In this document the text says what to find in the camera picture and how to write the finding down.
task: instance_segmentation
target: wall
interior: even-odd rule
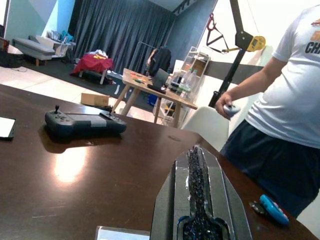
[[[75,0],[10,0],[5,38],[68,30]]]
[[[172,67],[175,60],[184,60],[190,48],[198,45],[215,2],[216,0],[197,0],[177,16],[167,41],[172,52]]]
[[[300,14],[302,9],[314,6],[318,0],[238,0],[240,13],[242,17],[243,28],[246,32],[253,36],[264,36],[266,38],[266,48],[255,52],[246,52],[241,64],[246,66],[247,74],[242,73],[242,76],[253,74],[263,67],[271,58],[272,51],[277,47],[283,33],[289,24]],[[229,48],[235,47],[235,23],[231,11],[230,1],[219,0],[213,11],[216,27],[223,33]],[[227,72],[230,68],[230,63],[236,58],[237,52],[229,52],[228,54],[221,54],[206,47],[208,31],[205,30],[199,46],[203,52],[211,56],[211,60],[219,62],[220,64],[210,64],[210,66],[219,66],[219,69],[208,69],[207,72]],[[214,39],[218,35],[211,34],[210,39]],[[213,44],[216,49],[224,49],[225,44],[223,40],[219,40]],[[196,101],[198,106],[207,106],[214,91],[219,90],[223,77],[214,78],[204,76],[203,86],[199,91],[199,98]]]
[[[0,25],[4,25],[7,0],[0,0]]]

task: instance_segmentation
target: black stand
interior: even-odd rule
[[[218,101],[220,96],[225,91],[227,91],[230,83],[232,82],[232,78],[234,77],[235,72],[240,65],[240,62],[241,62],[242,58],[244,57],[252,39],[253,39],[252,35],[250,35],[246,31],[244,31],[238,0],[230,0],[230,5],[231,5],[234,25],[235,25],[235,29],[236,29],[235,45],[237,47],[239,47],[240,50],[239,50],[239,52],[233,62],[228,74],[224,78],[223,83],[222,83],[219,91],[213,92],[213,96],[212,96],[211,101],[209,103],[209,107],[212,107],[212,108],[214,108],[216,106],[216,102]]]
[[[223,83],[219,89],[219,91],[214,91],[213,92],[213,96],[211,98],[211,101],[209,103],[209,107],[214,108],[216,106],[216,102],[218,101],[218,99],[220,98],[220,96],[227,91],[227,89],[229,88],[230,83],[232,82],[232,78],[234,77],[237,68],[240,65],[240,62],[242,60],[242,58],[244,57],[246,53],[246,50],[244,49],[240,49],[238,54],[236,55],[236,58],[228,72],[228,74],[226,75],[226,77],[223,80]]]

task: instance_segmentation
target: white floor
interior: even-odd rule
[[[80,104],[81,93],[97,93],[25,67],[15,69],[0,67],[0,76],[0,84],[77,104]],[[115,102],[115,98],[109,98],[109,105],[113,106]],[[116,113],[119,113],[124,106],[125,102],[122,101],[117,107]],[[134,106],[131,107],[127,116],[151,123],[154,122],[152,112]]]

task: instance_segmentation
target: cardboard box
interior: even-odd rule
[[[89,106],[109,106],[109,96],[103,94],[81,93],[81,103]]]

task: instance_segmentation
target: bottle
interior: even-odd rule
[[[196,86],[198,83],[197,79],[197,70],[194,70],[193,73],[188,77],[188,79],[185,81],[185,87],[188,89],[187,95],[185,96],[186,100],[193,101],[194,96],[196,93]]]
[[[184,83],[185,83],[185,81],[189,78],[189,76],[191,75],[191,73],[192,73],[192,68],[190,67],[189,71],[187,71],[187,72],[183,75],[183,77],[182,77],[182,79],[181,79],[181,84],[184,84]]]

